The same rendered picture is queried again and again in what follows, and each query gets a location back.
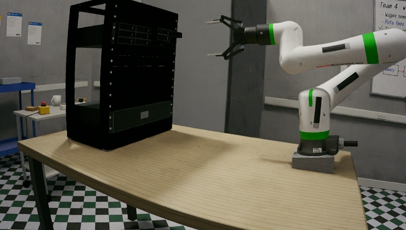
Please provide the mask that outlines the black server rack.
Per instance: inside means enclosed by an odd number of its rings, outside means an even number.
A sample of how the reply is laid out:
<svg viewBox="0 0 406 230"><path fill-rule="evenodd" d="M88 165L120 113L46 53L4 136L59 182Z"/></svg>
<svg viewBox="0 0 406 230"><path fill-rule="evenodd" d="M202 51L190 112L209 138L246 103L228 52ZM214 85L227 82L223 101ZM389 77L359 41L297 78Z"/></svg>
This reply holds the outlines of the black server rack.
<svg viewBox="0 0 406 230"><path fill-rule="evenodd" d="M101 4L105 10L92 8ZM104 24L78 28L79 12L104 15ZM108 152L172 129L176 41L182 38L177 27L177 13L134 0L70 6L68 139ZM84 47L102 50L100 100L75 104L76 48Z"/></svg>

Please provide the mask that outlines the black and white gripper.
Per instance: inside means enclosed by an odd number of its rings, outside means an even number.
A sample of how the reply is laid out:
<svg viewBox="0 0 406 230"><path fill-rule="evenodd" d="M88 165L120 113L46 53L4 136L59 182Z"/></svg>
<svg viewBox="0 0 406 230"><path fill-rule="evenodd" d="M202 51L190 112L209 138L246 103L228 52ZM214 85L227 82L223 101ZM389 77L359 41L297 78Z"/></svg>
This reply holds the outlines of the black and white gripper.
<svg viewBox="0 0 406 230"><path fill-rule="evenodd" d="M237 29L234 28L233 26L231 26L230 24L228 24L227 22L224 21L224 19L229 20L231 22L237 23L240 27L238 27ZM233 32L233 36L234 36L234 43L224 52L224 53L214 53L214 54L207 54L208 56L223 56L225 60L228 60L230 58L232 58L233 56L237 55L240 52L244 52L245 44L258 44L257 41L257 35L256 35L256 26L255 27L242 27L243 22L242 21L238 21L229 17L226 17L224 15L221 15L221 18L219 20L213 20L213 21L209 21L209 22L205 22L206 24L214 24L214 23L223 23L226 26L228 26L229 28L231 28L232 30L234 30ZM235 52L229 54L227 56L227 54L238 44L241 45L241 47L236 50Z"/></svg>

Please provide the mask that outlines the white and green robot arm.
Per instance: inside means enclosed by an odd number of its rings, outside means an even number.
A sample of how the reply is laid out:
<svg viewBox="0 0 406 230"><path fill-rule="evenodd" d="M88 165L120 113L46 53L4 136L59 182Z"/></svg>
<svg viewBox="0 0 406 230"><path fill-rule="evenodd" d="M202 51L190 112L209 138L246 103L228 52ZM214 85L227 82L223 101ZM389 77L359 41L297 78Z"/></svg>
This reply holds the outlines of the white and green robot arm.
<svg viewBox="0 0 406 230"><path fill-rule="evenodd" d="M406 58L406 33L393 28L337 42L303 46L303 32L295 22L257 24L256 29L260 46L279 45L279 63L286 73L351 65L320 86L299 93L297 153L336 155L344 147L357 147L358 141L344 141L339 135L329 135L330 112L365 82Z"/></svg>

